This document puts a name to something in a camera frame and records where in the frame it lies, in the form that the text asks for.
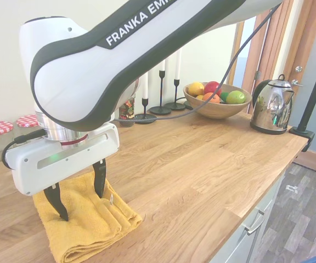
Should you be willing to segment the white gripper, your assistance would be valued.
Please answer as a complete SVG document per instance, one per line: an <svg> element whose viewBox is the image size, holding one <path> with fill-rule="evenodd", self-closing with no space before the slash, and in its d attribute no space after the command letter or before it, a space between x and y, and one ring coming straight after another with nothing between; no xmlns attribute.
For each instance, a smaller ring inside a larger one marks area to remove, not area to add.
<svg viewBox="0 0 316 263"><path fill-rule="evenodd" d="M94 190L102 198L106 180L105 158L116 153L119 146L117 127L105 123L89 132L88 139L80 146L63 149L58 141L38 139L7 151L6 160L20 193L32 196L43 191L59 216L68 221L58 182L93 165Z"/></svg>

